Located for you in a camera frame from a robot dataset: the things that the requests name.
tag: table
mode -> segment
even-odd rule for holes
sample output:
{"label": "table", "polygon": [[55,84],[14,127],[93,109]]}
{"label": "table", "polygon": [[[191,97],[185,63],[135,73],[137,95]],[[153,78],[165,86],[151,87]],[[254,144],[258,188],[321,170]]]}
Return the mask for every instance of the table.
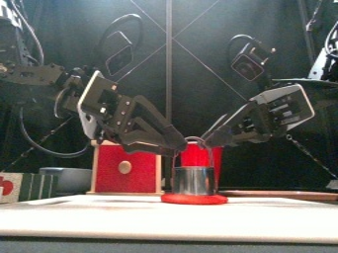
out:
{"label": "table", "polygon": [[11,252],[58,252],[65,243],[82,252],[338,249],[338,206],[285,198],[187,206],[165,204],[159,196],[79,195],[2,205],[0,215],[2,245]]}

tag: stainless steel cup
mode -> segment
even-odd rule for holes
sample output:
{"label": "stainless steel cup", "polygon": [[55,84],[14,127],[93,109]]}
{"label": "stainless steel cup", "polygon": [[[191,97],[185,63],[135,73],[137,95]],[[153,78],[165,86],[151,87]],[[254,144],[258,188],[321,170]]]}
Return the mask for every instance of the stainless steel cup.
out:
{"label": "stainless steel cup", "polygon": [[173,192],[185,195],[214,195],[214,168],[203,166],[174,167]]}

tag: black curtain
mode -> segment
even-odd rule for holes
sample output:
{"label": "black curtain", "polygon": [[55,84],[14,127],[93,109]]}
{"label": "black curtain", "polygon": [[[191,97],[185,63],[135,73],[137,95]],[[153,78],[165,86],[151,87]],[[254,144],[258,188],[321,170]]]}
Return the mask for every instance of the black curtain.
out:
{"label": "black curtain", "polygon": [[[93,48],[117,18],[129,13],[142,16],[143,45],[135,52],[131,65],[111,79],[119,81],[121,93],[129,96],[145,95],[165,114],[167,1],[30,0],[26,3],[46,50],[47,63],[54,62],[66,69],[91,63]],[[238,109],[260,92],[258,83],[244,80],[228,66],[229,40],[241,34],[257,38],[266,47],[277,49],[269,64],[273,78],[304,78],[312,67],[304,23],[298,1],[173,0],[171,3],[171,120],[185,136],[202,135],[217,119]],[[317,1],[305,3],[310,16]],[[320,53],[336,23],[337,5],[325,3],[322,7],[312,33],[316,53]],[[135,24],[121,29],[134,40],[138,33]],[[241,46],[244,44],[238,44],[232,53]],[[292,131],[292,135],[338,172],[337,144],[333,144],[338,143],[336,111],[330,109],[329,113],[317,114],[314,119]],[[81,140],[81,130],[70,126],[70,130],[54,142],[54,147],[63,148],[66,144],[79,143]],[[91,154],[89,152],[85,158],[75,160],[52,159],[35,166],[57,164],[91,167]],[[328,174],[285,138],[273,139],[268,143],[225,147],[221,181],[225,187],[313,188],[324,187],[328,181]]]}

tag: red disk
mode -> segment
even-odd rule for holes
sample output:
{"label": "red disk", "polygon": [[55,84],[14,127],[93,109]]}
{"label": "red disk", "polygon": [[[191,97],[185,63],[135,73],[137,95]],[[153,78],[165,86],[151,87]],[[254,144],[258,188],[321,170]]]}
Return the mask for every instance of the red disk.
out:
{"label": "red disk", "polygon": [[221,195],[165,194],[162,201],[163,203],[183,205],[221,205],[228,203],[228,197]]}

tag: cable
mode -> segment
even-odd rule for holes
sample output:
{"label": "cable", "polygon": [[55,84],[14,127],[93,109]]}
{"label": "cable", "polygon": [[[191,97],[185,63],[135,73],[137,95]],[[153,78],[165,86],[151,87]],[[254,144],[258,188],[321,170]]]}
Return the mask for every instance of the cable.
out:
{"label": "cable", "polygon": [[26,140],[28,140],[28,142],[31,143],[31,145],[38,148],[43,153],[54,156],[54,157],[58,157],[58,158],[75,158],[81,155],[83,155],[90,147],[90,142],[86,144],[85,148],[78,151],[78,152],[74,152],[74,153],[58,153],[58,152],[54,152],[48,149],[46,149],[44,147],[42,147],[30,137],[28,133],[27,133],[27,130],[26,130],[26,126],[24,126],[24,108],[22,107],[20,108],[20,115],[19,115],[19,119],[20,119],[20,130],[22,130],[22,133],[23,133],[23,136],[26,138]]}
{"label": "cable", "polygon": [[228,48],[226,48],[226,58],[228,58],[228,66],[232,67],[232,60],[230,60],[230,49],[233,47],[233,44],[236,41],[240,41],[240,40],[244,40],[244,41],[249,41],[252,42],[254,45],[260,45],[260,41],[257,41],[253,37],[248,36],[248,35],[238,35],[236,36],[230,41],[229,41],[229,44],[228,44]]}
{"label": "cable", "polygon": [[336,52],[336,54],[333,54],[333,51],[330,50],[329,45],[330,45],[330,41],[332,41],[332,36],[333,36],[337,29],[338,29],[338,22],[334,24],[333,29],[326,37],[326,40],[325,40],[325,52],[334,59],[338,59],[338,55],[337,55],[337,52]]}
{"label": "cable", "polygon": [[101,38],[101,41],[99,41],[99,44],[98,44],[98,47],[97,47],[97,50],[101,50],[101,48],[103,47],[105,43],[106,43],[106,40],[107,38],[110,37],[110,35],[113,34],[113,32],[117,30],[117,28],[125,24],[126,22],[129,21],[138,21],[138,24],[139,24],[139,29],[141,29],[141,33],[139,33],[139,37],[138,37],[138,42],[134,46],[134,49],[137,49],[141,44],[142,44],[142,41],[143,41],[143,20],[142,20],[142,17],[137,14],[127,14],[125,16],[122,16],[121,18],[118,18],[113,23],[111,25],[109,26],[109,28],[106,29],[103,35],[102,35],[102,38]]}
{"label": "cable", "polygon": [[15,0],[11,0],[10,2],[11,2],[11,5],[12,5],[12,8],[15,9],[15,11],[16,11],[20,19],[23,20],[23,22],[24,22],[24,24],[27,26],[28,32],[30,32],[30,34],[31,34],[31,36],[32,36],[32,38],[35,40],[35,43],[36,43],[36,46],[38,46],[38,51],[39,51],[39,63],[40,63],[40,65],[44,65],[46,64],[44,63],[44,61],[46,61],[44,60],[44,58],[46,58],[44,57],[44,51],[43,51],[43,47],[42,47],[42,44],[39,42],[38,36],[35,34],[34,28],[30,26],[30,24],[28,24],[28,22],[26,20],[26,17],[23,16],[22,12],[19,11],[19,9],[16,7],[16,4],[15,4]]}

